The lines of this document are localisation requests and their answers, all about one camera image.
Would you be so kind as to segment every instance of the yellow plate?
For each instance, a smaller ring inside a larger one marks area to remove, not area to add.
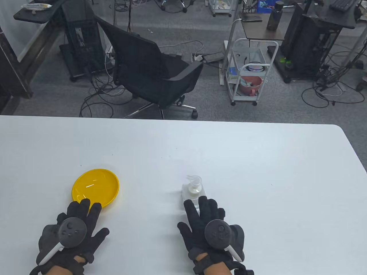
[[[119,179],[114,173],[106,169],[93,169],[76,180],[71,194],[74,201],[88,198],[91,206],[99,202],[105,207],[116,198],[119,188]]]

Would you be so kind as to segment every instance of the chair caster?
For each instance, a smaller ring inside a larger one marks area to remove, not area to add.
[[[359,83],[357,86],[356,86],[356,91],[357,92],[360,92],[363,90],[363,83]]]
[[[197,119],[199,115],[197,114],[197,110],[192,110],[192,114],[191,114],[191,118],[192,119]]]

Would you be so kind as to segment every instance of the gray carpet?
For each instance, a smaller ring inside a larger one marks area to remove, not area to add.
[[[96,0],[99,2],[93,8],[95,13],[112,21],[112,11],[109,9],[109,0]],[[178,10],[175,0],[170,0],[168,11]],[[292,9],[285,10],[280,23],[280,30],[285,33]],[[116,13],[117,24],[126,28],[128,22],[127,12]],[[204,43],[202,52],[217,52],[222,48],[223,40],[228,38],[232,18],[227,15],[211,16],[208,7],[204,6],[204,0],[197,0],[189,7],[188,12],[170,14],[161,11],[153,1],[138,7],[133,7],[132,30],[142,37],[155,41],[158,45],[173,45],[179,42],[198,39]],[[354,30],[344,29],[337,40],[337,44],[351,47],[358,35],[364,29],[364,23],[359,23]],[[241,25],[237,25],[235,37],[244,37]],[[83,99],[89,94],[91,84],[86,79],[80,79],[75,83],[69,81],[69,74],[62,60],[58,46],[63,43],[63,34],[55,42],[46,60],[39,69],[31,83],[34,92],[32,99],[23,99],[17,108],[15,115],[23,116],[79,116]],[[191,53],[200,48],[199,43],[191,43],[175,48],[164,48],[164,52],[183,53],[183,59],[189,60]],[[334,46],[331,52],[344,51],[341,46]],[[342,57],[335,57],[340,63]],[[363,72],[350,70],[342,80],[355,87],[361,80]],[[198,108],[198,120],[208,121],[248,121],[248,122],[281,122],[281,123],[307,123],[307,124],[336,124],[346,133],[350,143],[355,149],[364,167],[367,167],[367,102],[359,104],[336,104],[325,109],[316,109],[306,105],[301,100],[301,92],[311,87],[310,81],[298,81],[284,84],[279,73],[274,67],[270,72],[269,81],[258,106],[251,103],[237,103],[230,105],[228,92],[225,86],[218,83],[218,69],[205,66],[197,82],[195,89],[187,94],[185,103]],[[338,88],[331,88],[329,94],[338,94]],[[129,92],[122,96],[110,98],[115,103],[125,102],[131,98]],[[305,95],[307,101],[316,105],[324,102],[318,100],[314,93]],[[347,89],[339,100],[358,100],[358,94]],[[126,105],[115,105],[114,118],[122,118],[128,113],[143,106],[146,102],[135,99]],[[104,105],[91,107],[93,117],[109,117],[110,108]],[[191,112],[187,109],[172,107],[165,112],[166,119],[189,120]],[[157,108],[148,109],[135,118],[160,119]]]

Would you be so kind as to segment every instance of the water bottle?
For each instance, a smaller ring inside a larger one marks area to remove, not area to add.
[[[268,30],[275,31],[278,28],[281,14],[283,13],[283,6],[284,3],[282,1],[275,2],[274,9],[270,13],[268,25],[266,26]]]

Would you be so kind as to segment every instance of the black glove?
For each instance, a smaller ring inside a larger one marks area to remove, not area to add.
[[[196,265],[194,267],[195,274],[201,274],[203,269],[220,262],[224,262],[230,270],[236,269],[235,275],[247,274],[246,267],[234,261],[232,255],[228,251],[212,248],[205,239],[205,226],[212,220],[223,220],[225,217],[224,209],[218,208],[217,202],[213,199],[207,199],[206,196],[199,197],[200,215],[197,213],[190,199],[186,200],[183,205],[192,231],[189,226],[183,222],[178,223],[177,227],[180,230],[186,249],[189,252],[189,258]],[[208,253],[208,256],[204,257],[200,262],[196,261],[196,257],[202,253]]]
[[[39,272],[41,272],[42,274],[46,274],[54,265],[68,269],[74,275],[83,274],[83,266],[87,263],[93,262],[94,252],[104,241],[106,236],[110,233],[107,228],[102,228],[94,235],[94,237],[92,237],[92,233],[97,224],[102,206],[100,203],[94,203],[90,211],[89,206],[89,199],[83,199],[80,203],[73,201],[68,206],[67,214],[61,213],[58,215],[57,225],[47,225],[45,227],[39,240],[40,251],[42,251],[42,248],[47,246],[47,241],[50,241],[50,239],[54,238],[59,225],[67,218],[77,217],[83,220],[85,225],[87,226],[87,233],[83,241],[78,246],[73,248],[64,248],[62,251],[58,251],[47,263],[34,268],[30,275],[38,274]],[[80,256],[84,258],[86,260],[85,263],[78,263],[74,259],[75,256]]]

